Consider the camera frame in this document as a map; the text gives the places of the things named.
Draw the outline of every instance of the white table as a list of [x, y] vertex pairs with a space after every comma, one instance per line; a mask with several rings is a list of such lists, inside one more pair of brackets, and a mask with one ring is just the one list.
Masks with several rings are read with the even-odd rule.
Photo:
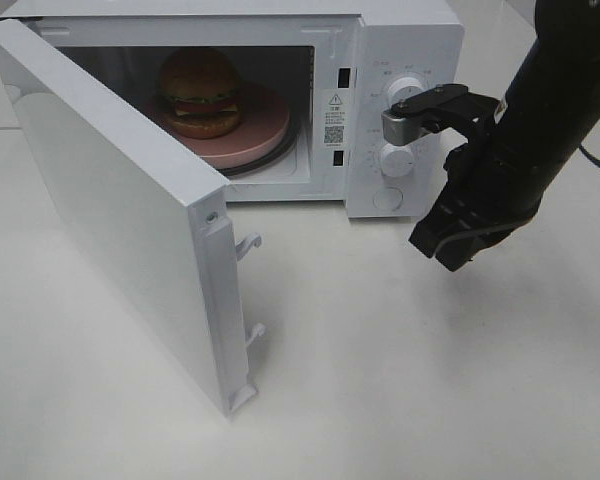
[[[452, 4], [458, 80], [500, 96], [531, 27], [496, 0]], [[239, 270], [247, 322], [269, 329], [261, 393], [225, 420], [78, 253], [11, 113], [0, 480], [600, 479], [600, 171], [580, 154], [529, 226], [455, 274], [404, 220], [233, 206], [236, 235], [264, 238]], [[587, 145], [600, 156], [600, 126]]]

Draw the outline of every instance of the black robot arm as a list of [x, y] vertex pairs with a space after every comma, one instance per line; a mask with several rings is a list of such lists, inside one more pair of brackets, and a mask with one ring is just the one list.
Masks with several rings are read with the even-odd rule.
[[394, 145], [445, 128], [467, 138], [409, 239], [451, 271], [533, 218], [600, 119], [600, 0], [538, 0], [535, 19], [538, 38], [502, 101], [441, 85], [383, 114]]

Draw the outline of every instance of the power knob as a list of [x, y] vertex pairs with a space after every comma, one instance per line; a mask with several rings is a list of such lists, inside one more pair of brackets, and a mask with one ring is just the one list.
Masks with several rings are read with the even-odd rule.
[[413, 169], [415, 155], [411, 147], [396, 147], [387, 143], [378, 155], [380, 171], [391, 178], [404, 177]]
[[388, 106], [425, 91], [424, 83], [415, 76], [400, 77], [387, 88]]

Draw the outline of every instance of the white microwave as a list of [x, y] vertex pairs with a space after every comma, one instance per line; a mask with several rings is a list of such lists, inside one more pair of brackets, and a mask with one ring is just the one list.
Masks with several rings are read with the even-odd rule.
[[[255, 393], [237, 260], [259, 238], [235, 245], [226, 202], [422, 214], [437, 140], [389, 145], [381, 114], [453, 81], [462, 36], [444, 0], [20, 0], [0, 17], [0, 75], [68, 228], [229, 413]], [[222, 175], [147, 116], [184, 46], [286, 102], [284, 148]]]

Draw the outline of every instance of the microwave door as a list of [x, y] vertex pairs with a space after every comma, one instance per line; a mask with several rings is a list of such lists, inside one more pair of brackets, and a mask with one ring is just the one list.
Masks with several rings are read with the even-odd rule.
[[77, 245], [218, 408], [237, 408], [255, 390], [227, 179], [16, 20], [0, 22], [0, 75]]

